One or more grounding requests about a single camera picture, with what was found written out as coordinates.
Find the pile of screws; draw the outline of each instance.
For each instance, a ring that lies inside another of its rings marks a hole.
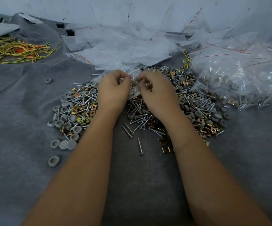
[[[209,142],[207,137],[217,137],[224,132],[230,119],[227,113],[227,106],[223,104],[223,98],[219,97],[215,92],[205,89],[204,92],[193,87],[196,82],[196,75],[191,70],[173,70],[167,66],[158,68],[147,68],[144,70],[159,71],[170,80],[176,91],[179,105],[184,114],[189,118],[192,125],[202,137],[207,146]],[[149,111],[145,105],[141,95],[129,100],[129,110],[127,117],[131,120],[129,125],[124,123],[122,126],[127,135],[132,139],[134,133],[138,129],[145,130],[149,126],[149,130],[156,133],[162,145],[163,153],[174,152],[170,137],[164,125]],[[132,131],[130,125],[137,123],[137,127]]]
[[[69,90],[61,97],[61,106],[55,106],[55,112],[48,127],[57,127],[60,135],[66,140],[53,140],[50,146],[54,149],[73,150],[83,131],[87,129],[96,113],[98,79],[94,78],[83,85],[74,83],[77,87]]]

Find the white wall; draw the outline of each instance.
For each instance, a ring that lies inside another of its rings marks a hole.
[[[0,13],[89,26],[141,21],[146,27],[181,32],[202,7],[211,29],[231,26],[233,35],[259,31],[272,41],[272,0],[0,0]]]

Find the forearm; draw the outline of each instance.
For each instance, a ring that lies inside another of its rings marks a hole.
[[[22,225],[99,225],[106,200],[113,127],[98,110],[66,164]]]
[[[177,115],[166,128],[198,225],[271,225],[201,140],[185,115]]]

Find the dark gray surface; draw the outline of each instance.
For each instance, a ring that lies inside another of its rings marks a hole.
[[[30,24],[17,16],[13,23],[21,26],[18,33],[27,42],[51,41],[54,46],[60,41],[47,25]],[[35,64],[0,64],[0,225],[19,225],[70,155],[69,150],[50,148],[59,132],[46,123],[72,83],[86,82],[96,71],[68,59],[66,50],[62,46]],[[162,64],[178,67],[182,60],[176,56]],[[46,84],[45,78],[53,83]],[[210,140],[210,149],[272,220],[272,106],[229,113],[226,132]],[[175,155],[162,154],[158,136],[149,130],[139,130],[129,140],[122,134],[123,121],[126,115],[119,117],[114,129],[102,225],[190,225]],[[48,159],[54,155],[63,161],[51,168]]]

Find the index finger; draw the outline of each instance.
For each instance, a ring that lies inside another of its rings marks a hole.
[[[137,77],[137,81],[140,82],[141,80],[144,79],[146,83],[153,83],[154,81],[162,77],[164,76],[160,72],[146,70]]]
[[[125,78],[128,75],[128,73],[123,72],[121,70],[115,70],[115,71],[110,72],[109,74],[114,76],[114,78],[116,80],[119,79],[119,78]]]

